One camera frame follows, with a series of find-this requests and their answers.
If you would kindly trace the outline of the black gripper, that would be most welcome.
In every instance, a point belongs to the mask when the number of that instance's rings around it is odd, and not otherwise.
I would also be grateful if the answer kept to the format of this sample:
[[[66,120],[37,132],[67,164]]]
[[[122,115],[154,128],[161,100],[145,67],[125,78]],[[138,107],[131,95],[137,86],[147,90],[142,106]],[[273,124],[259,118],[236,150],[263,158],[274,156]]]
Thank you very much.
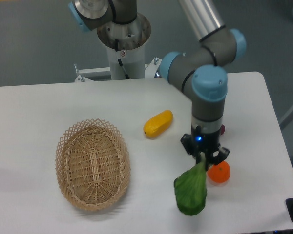
[[[188,155],[192,155],[195,163],[201,162],[201,153],[206,158],[206,170],[210,165],[218,165],[227,159],[230,150],[220,147],[221,118],[207,122],[191,117],[191,135],[184,134],[180,141]]]

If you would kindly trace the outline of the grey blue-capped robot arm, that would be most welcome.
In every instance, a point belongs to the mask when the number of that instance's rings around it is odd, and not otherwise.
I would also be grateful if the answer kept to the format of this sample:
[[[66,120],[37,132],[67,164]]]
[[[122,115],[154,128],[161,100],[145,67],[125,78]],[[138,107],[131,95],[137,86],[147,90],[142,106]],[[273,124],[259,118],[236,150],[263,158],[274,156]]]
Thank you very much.
[[[181,143],[197,163],[205,167],[224,161],[229,150],[219,143],[228,92],[223,66],[244,55],[246,40],[228,29],[210,0],[182,0],[200,48],[192,55],[168,53],[160,62],[159,75],[191,100],[191,133]],[[106,47],[113,80],[145,77],[144,45],[151,26],[137,11],[134,0],[73,0],[69,9],[81,30],[97,31]]]

